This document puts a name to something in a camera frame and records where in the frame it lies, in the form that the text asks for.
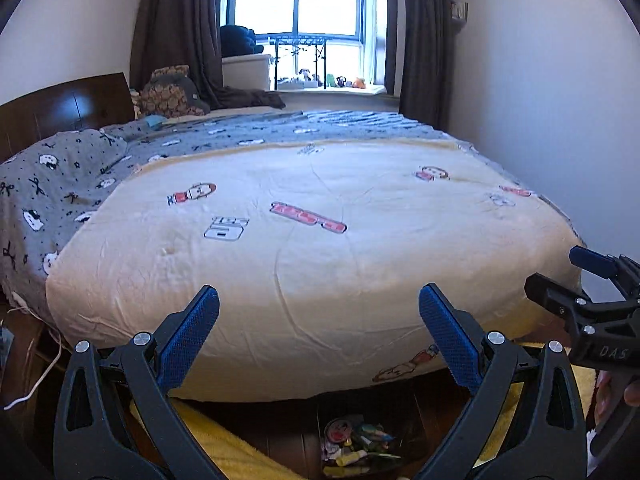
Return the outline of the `person's right hand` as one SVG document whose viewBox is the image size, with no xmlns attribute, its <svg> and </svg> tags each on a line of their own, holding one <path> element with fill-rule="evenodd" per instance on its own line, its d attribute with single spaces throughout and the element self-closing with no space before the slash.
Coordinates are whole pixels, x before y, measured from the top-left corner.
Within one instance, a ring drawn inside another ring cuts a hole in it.
<svg viewBox="0 0 640 480">
<path fill-rule="evenodd" d="M 598 374 L 596 382 L 596 405 L 594 406 L 594 421 L 596 425 L 600 425 L 610 405 L 617 403 L 614 399 L 613 379 L 614 374 L 607 370 L 601 370 Z M 638 408 L 640 405 L 640 382 L 638 382 L 638 380 L 626 385 L 624 400 L 627 405 Z"/>
</svg>

